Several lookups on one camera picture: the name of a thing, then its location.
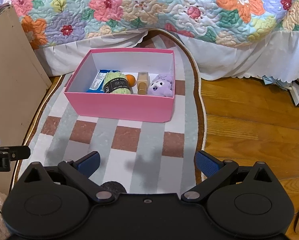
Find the foundation bottle gold cap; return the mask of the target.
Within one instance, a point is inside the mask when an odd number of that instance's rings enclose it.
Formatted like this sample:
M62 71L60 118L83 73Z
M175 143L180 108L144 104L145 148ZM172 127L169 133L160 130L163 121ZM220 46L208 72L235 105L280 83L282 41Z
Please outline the foundation bottle gold cap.
M148 72L138 72L136 80L137 93L139 95L146 95L149 83L150 77Z

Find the floral quilt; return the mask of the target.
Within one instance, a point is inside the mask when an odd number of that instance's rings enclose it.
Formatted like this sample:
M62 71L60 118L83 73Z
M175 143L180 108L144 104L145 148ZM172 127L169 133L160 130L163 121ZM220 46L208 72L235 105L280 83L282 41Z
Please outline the floral quilt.
M159 28L238 47L299 31L299 0L0 0L13 5L33 49Z

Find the purple plush toy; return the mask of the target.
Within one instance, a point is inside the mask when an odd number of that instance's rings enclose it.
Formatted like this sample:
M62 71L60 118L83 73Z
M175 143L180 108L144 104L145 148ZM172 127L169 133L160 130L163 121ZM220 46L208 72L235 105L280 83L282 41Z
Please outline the purple plush toy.
M173 97L173 76L171 74L159 74L149 84L147 94L153 96Z

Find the green yarn ball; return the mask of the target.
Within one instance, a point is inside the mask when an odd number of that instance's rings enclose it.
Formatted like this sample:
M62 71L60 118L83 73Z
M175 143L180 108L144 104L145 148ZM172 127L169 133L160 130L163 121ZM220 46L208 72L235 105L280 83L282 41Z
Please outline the green yarn ball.
M132 94L129 82L122 72L108 72L102 89L106 94Z

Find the pink cardboard box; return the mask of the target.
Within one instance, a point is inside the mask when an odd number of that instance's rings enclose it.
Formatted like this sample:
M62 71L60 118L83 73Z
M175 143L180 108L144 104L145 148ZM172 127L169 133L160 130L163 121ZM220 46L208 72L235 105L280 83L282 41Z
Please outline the pink cardboard box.
M175 54L169 49L103 48L91 49L70 77L64 91L78 115L121 120L168 122L171 120L175 96L90 93L100 70L118 70L136 76L148 72L150 79L159 74L175 77Z

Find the orange makeup sponge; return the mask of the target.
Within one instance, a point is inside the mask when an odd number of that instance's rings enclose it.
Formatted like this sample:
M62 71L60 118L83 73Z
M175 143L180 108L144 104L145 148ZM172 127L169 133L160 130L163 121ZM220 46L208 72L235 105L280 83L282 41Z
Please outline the orange makeup sponge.
M127 75L126 75L126 79L127 79L128 84L129 84L130 87L134 87L134 86L135 86L135 84L136 84L136 79L135 79L135 77L134 77L133 75L131 75L131 74L127 74Z

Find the white bed skirt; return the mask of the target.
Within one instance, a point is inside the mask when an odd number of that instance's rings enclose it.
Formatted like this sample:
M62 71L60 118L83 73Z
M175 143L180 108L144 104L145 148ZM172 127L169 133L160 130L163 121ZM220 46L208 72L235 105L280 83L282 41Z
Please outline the white bed skirt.
M299 79L299 31L273 31L261 41L242 47L226 47L184 35L172 35L195 59L201 77L216 80L222 77L273 77L291 83ZM106 34L85 40L36 49L34 52L48 76L73 72L94 48L135 47L149 36L147 29Z

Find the penguin pattern rug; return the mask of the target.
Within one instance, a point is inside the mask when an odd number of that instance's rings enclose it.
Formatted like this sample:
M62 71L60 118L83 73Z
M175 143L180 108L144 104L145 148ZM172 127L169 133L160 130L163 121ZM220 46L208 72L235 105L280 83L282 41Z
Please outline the penguin pattern rug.
M151 30L142 48L170 49L176 61L175 109L169 122L153 123L78 115L65 97L70 74L54 77L26 135L31 156L15 165L12 182L29 163L53 166L98 151L100 168L91 180L118 181L130 193L181 194L204 176L195 153L206 141L201 80L192 55L172 34Z

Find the papers under bed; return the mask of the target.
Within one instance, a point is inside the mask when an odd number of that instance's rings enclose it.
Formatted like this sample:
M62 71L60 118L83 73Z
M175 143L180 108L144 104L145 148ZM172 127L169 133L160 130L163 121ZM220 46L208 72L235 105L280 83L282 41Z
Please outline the papers under bed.
M261 78L266 85L276 85L283 90L287 90L292 96L295 106L299 106L299 79L292 81L291 83L283 82L273 77L263 76Z

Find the blue wet wipes pack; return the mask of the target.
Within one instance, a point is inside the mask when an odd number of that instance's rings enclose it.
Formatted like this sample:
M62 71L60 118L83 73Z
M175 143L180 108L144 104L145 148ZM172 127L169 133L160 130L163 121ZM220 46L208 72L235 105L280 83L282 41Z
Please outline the blue wet wipes pack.
M105 76L107 73L116 73L118 70L108 70L108 69L101 69L98 71L96 77L92 81L89 89L86 91L87 93L104 93L103 91L103 85L104 85L104 80Z

